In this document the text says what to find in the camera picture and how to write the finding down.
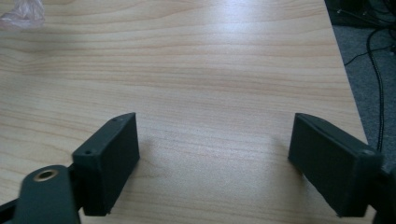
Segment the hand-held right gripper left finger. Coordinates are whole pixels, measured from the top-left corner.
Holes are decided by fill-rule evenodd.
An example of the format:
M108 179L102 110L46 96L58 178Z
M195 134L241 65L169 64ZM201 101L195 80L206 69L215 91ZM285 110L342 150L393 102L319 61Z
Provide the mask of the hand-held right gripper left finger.
M110 213L140 159L135 113L110 119L72 154L86 216Z

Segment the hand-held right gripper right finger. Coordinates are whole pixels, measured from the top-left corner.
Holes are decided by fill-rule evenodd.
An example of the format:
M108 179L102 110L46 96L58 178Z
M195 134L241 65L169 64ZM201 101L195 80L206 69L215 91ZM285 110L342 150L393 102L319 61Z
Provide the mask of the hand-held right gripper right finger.
M329 121L297 113L289 161L338 216L362 217L369 204L369 184L380 172L383 156Z

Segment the dark equipment base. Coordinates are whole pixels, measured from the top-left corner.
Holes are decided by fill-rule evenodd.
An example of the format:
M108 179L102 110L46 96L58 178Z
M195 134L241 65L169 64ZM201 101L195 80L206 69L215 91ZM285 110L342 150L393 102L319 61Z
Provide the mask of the dark equipment base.
M396 26L396 0L324 0L332 25L356 28Z

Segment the clear plastic bag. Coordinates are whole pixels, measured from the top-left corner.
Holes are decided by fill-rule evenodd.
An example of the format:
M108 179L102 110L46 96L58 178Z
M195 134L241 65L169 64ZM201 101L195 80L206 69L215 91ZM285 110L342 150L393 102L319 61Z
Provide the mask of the clear plastic bag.
M42 0L14 0L14 8L0 16L0 28L6 30L35 29L44 22Z

